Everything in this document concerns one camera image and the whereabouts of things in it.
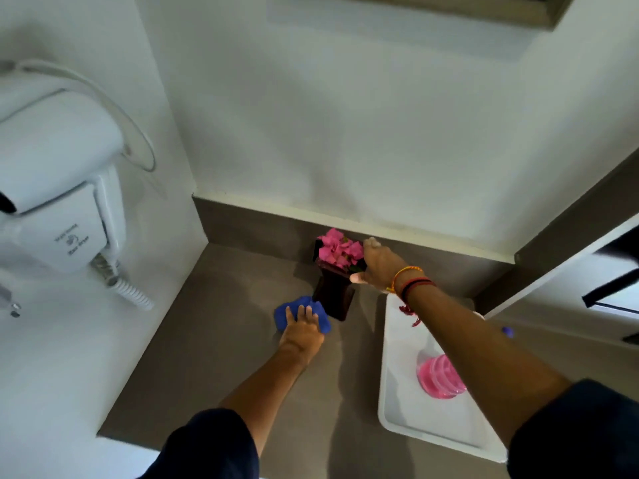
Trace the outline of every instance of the pink glass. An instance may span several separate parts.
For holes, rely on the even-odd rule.
[[[436,399],[448,400],[466,391],[466,385],[445,354],[430,358],[419,366],[417,379],[424,391]]]

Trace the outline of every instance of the person's left hand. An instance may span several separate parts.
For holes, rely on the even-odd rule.
[[[291,308],[286,308],[286,329],[280,339],[279,349],[300,354],[304,366],[307,366],[313,356],[324,343],[324,335],[320,332],[319,317],[313,314],[310,306],[297,308],[297,321],[293,317]]]

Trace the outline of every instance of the pink container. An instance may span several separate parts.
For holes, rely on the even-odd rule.
[[[417,379],[424,391],[436,399],[451,399],[466,391],[466,385],[445,354],[430,358],[419,366]]]

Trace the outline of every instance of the white tray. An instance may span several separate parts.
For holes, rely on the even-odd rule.
[[[399,310],[394,294],[386,302],[384,351],[379,386],[379,421],[387,430],[506,462],[506,448],[468,392],[450,400],[430,397],[419,385],[417,366],[442,349],[424,325]]]

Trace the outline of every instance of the dark shirt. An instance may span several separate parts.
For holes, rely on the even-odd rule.
[[[173,432],[140,479],[258,479],[259,466],[242,419],[215,409]],[[513,479],[639,478],[639,403],[580,381],[515,433],[507,469]]]

